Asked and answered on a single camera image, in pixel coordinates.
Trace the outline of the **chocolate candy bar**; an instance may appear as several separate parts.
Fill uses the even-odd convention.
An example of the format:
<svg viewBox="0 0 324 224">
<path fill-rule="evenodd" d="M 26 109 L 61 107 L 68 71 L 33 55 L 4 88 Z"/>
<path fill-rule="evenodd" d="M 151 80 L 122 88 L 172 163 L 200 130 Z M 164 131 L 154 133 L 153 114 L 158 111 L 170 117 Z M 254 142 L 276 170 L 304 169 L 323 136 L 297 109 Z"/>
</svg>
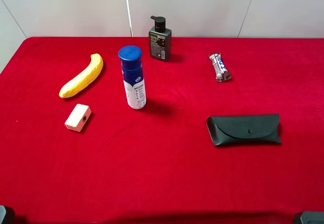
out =
<svg viewBox="0 0 324 224">
<path fill-rule="evenodd" d="M 214 53 L 210 55 L 209 59 L 211 60 L 213 68 L 215 70 L 217 82 L 224 82 L 231 79 L 231 74 L 225 67 L 220 53 Z"/>
</svg>

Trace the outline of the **blue and white bottle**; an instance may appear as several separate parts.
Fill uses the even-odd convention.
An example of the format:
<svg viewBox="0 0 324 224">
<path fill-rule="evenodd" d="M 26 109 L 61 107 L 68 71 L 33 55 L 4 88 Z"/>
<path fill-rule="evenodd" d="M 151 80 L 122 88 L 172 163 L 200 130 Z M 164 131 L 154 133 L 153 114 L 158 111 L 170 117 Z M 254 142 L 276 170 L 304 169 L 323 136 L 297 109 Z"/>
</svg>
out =
<svg viewBox="0 0 324 224">
<path fill-rule="evenodd" d="M 142 51 L 137 46 L 125 46 L 118 52 L 127 103 L 132 109 L 141 109 L 146 104 L 141 56 Z"/>
</svg>

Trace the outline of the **red tablecloth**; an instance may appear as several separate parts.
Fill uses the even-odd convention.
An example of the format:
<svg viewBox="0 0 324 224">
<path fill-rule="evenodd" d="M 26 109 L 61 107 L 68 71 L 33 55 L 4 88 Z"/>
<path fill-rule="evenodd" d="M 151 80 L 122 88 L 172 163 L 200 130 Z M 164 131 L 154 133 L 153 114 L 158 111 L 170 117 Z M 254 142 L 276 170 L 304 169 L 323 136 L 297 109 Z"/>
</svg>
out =
<svg viewBox="0 0 324 224">
<path fill-rule="evenodd" d="M 118 52 L 142 51 L 146 104 Z M 61 88 L 90 63 L 99 76 Z M 323 40 L 29 38 L 1 73 L 1 204 L 17 223 L 291 223 L 323 211 Z M 220 53 L 231 79 L 216 81 Z M 92 111 L 81 132 L 65 121 Z M 214 146 L 207 118 L 279 114 L 280 144 Z"/>
</svg>

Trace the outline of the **black pump bottle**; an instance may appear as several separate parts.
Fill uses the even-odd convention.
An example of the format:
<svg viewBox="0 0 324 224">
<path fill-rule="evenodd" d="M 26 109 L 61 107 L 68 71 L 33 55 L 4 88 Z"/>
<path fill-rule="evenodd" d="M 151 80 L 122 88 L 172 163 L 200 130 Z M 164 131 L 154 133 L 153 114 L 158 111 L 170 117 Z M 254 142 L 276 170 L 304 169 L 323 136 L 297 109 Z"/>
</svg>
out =
<svg viewBox="0 0 324 224">
<path fill-rule="evenodd" d="M 166 28 L 166 19 L 162 16 L 151 16 L 154 26 L 148 33 L 150 56 L 161 61 L 168 61 L 171 56 L 172 31 Z"/>
</svg>

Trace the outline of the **black glasses case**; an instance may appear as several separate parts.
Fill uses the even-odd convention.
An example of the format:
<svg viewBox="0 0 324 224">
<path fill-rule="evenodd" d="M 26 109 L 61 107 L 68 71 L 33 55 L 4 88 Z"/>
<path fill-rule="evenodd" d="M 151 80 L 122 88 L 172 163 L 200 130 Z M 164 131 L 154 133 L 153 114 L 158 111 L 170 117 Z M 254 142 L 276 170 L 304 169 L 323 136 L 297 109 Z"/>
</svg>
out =
<svg viewBox="0 0 324 224">
<path fill-rule="evenodd" d="M 244 144 L 280 144 L 279 114 L 212 116 L 207 129 L 216 147 Z"/>
</svg>

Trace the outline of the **yellow banana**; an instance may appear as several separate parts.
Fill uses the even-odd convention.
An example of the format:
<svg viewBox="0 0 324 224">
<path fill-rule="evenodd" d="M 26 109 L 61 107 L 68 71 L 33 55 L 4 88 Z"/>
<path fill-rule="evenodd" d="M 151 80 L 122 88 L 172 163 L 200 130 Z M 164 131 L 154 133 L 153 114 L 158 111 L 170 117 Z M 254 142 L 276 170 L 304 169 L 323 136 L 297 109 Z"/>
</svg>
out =
<svg viewBox="0 0 324 224">
<path fill-rule="evenodd" d="M 59 97 L 70 98 L 78 94 L 99 76 L 102 68 L 103 59 L 101 55 L 98 53 L 92 54 L 89 65 L 61 88 Z"/>
</svg>

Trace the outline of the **white rectangular block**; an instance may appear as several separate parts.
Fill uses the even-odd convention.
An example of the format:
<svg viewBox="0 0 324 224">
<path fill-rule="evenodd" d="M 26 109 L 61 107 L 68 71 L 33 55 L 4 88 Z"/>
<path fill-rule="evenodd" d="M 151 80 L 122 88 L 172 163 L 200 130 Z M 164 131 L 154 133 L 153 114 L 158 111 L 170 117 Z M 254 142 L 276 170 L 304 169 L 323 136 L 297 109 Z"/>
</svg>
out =
<svg viewBox="0 0 324 224">
<path fill-rule="evenodd" d="M 81 132 L 92 111 L 88 105 L 77 104 L 65 121 L 67 129 Z"/>
</svg>

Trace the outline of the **white pole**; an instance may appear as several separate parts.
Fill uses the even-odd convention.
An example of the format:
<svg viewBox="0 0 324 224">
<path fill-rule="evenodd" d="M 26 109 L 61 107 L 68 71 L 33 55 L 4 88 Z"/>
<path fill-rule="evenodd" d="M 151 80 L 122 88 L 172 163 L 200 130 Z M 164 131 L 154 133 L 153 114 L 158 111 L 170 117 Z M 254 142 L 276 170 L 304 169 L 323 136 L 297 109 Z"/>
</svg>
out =
<svg viewBox="0 0 324 224">
<path fill-rule="evenodd" d="M 129 0 L 126 0 L 126 7 L 127 7 L 127 15 L 129 21 L 129 28 L 130 28 L 130 36 L 133 37 L 133 28 L 132 28 L 132 20 L 131 20 L 131 12 L 130 12 L 130 3 Z"/>
</svg>

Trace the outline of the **black base right corner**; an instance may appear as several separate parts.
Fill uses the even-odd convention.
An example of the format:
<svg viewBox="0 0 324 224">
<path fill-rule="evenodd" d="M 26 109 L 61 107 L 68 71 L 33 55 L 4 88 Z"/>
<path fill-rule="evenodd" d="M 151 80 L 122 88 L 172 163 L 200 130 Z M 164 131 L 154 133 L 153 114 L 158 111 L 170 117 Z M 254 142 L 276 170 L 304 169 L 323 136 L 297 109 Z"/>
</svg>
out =
<svg viewBox="0 0 324 224">
<path fill-rule="evenodd" d="M 294 216 L 294 224 L 324 224 L 323 211 L 304 211 Z"/>
</svg>

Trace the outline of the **black base corner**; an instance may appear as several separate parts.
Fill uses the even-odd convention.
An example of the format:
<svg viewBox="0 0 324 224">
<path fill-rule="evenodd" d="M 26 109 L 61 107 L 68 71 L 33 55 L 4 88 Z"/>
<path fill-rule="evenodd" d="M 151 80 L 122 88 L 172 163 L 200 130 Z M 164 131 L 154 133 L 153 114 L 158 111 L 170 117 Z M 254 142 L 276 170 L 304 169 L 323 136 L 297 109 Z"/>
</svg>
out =
<svg viewBox="0 0 324 224">
<path fill-rule="evenodd" d="M 304 211 L 294 216 L 294 224 L 324 224 L 323 211 Z"/>
<path fill-rule="evenodd" d="M 15 212 L 11 207 L 0 206 L 0 224 L 12 224 L 15 218 Z"/>
</svg>

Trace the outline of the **black base left corner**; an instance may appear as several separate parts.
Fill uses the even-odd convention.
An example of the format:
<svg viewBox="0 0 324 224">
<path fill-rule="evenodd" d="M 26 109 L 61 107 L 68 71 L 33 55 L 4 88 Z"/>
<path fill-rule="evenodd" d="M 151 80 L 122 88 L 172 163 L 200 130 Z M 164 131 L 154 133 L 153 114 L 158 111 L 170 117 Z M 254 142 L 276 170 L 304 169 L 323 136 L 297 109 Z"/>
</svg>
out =
<svg viewBox="0 0 324 224">
<path fill-rule="evenodd" d="M 15 218 L 15 212 L 11 207 L 0 206 L 0 224 L 12 224 Z"/>
</svg>

